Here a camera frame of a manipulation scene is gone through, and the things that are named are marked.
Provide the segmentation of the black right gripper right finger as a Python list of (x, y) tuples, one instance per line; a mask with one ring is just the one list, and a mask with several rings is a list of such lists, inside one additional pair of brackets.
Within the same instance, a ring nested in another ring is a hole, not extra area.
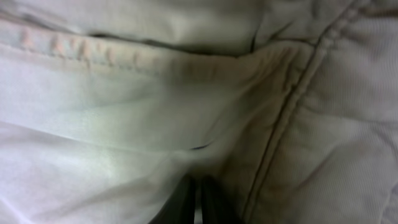
[(201, 181), (201, 209), (203, 224), (244, 224), (212, 176)]

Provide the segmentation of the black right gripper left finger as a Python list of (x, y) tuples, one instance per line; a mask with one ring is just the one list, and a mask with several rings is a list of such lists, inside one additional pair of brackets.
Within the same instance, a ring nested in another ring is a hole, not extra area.
[(185, 175), (149, 224), (194, 224), (195, 179)]

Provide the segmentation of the beige khaki shorts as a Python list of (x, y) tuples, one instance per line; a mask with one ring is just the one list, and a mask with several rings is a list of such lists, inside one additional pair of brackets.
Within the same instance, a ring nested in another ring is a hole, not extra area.
[(396, 1), (2, 1), (1, 222), (397, 222)]

